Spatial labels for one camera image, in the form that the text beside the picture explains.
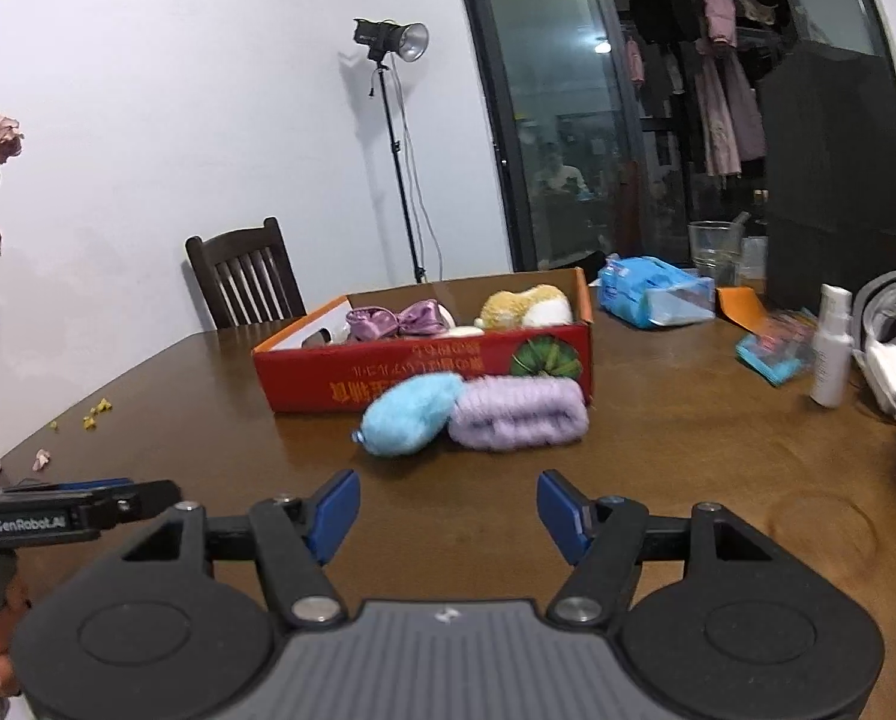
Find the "person left hand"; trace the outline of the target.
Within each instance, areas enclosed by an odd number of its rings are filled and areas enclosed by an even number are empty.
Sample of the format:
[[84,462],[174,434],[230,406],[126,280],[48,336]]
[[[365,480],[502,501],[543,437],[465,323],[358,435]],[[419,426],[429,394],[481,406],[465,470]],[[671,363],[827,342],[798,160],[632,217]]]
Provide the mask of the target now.
[[0,609],[0,697],[12,697],[20,692],[9,649],[19,622],[30,608],[27,583],[20,574],[16,574],[5,587],[5,601]]

